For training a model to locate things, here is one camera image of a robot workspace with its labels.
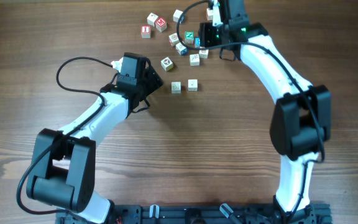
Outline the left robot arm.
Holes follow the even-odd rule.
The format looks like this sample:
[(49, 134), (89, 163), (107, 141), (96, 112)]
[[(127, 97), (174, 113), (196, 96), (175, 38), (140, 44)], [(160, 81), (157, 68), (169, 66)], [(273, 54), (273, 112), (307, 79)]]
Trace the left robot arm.
[(36, 137), (32, 162), (16, 192), (18, 206), (33, 215), (56, 216), (57, 223), (122, 223), (120, 211), (94, 190), (96, 148), (140, 102), (163, 85), (150, 60), (126, 52), (109, 64), (117, 72), (94, 95), (80, 117), (59, 130)]

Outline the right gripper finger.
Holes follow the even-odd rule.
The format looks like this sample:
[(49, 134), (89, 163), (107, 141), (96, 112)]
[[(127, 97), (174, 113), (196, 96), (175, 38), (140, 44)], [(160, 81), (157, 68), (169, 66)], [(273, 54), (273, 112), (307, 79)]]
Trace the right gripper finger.
[(219, 58), (221, 60), (235, 62), (238, 61), (237, 50), (228, 49), (228, 48), (220, 48), (219, 49)]
[(212, 22), (200, 23), (199, 38), (201, 47), (214, 47), (221, 43), (221, 27)]

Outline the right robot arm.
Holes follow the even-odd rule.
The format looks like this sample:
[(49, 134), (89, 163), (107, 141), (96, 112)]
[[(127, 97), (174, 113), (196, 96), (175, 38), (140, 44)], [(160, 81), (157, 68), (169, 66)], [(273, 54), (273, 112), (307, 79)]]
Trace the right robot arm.
[(275, 104), (270, 139), (280, 155), (280, 182), (274, 196), (277, 223), (316, 223), (309, 199), (315, 164), (325, 160), (331, 135), (331, 94), (299, 75), (260, 23), (251, 24), (243, 1), (208, 1), (211, 22), (199, 29), (200, 45), (230, 50), (259, 78)]

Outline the wooden block bear drawing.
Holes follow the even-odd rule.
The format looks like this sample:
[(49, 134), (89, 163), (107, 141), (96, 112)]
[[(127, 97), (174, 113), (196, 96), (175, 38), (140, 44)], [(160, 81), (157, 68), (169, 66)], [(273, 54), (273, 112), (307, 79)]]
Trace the wooden block bear drawing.
[(172, 82), (171, 88), (172, 88), (172, 94), (180, 94), (181, 93), (181, 82)]

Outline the wooden block green side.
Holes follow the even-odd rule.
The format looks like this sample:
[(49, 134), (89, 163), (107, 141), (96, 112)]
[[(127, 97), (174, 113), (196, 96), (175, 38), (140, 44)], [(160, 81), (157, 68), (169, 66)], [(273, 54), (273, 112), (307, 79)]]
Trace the wooden block green side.
[(188, 80), (188, 91), (197, 91), (197, 90), (198, 90), (197, 79)]

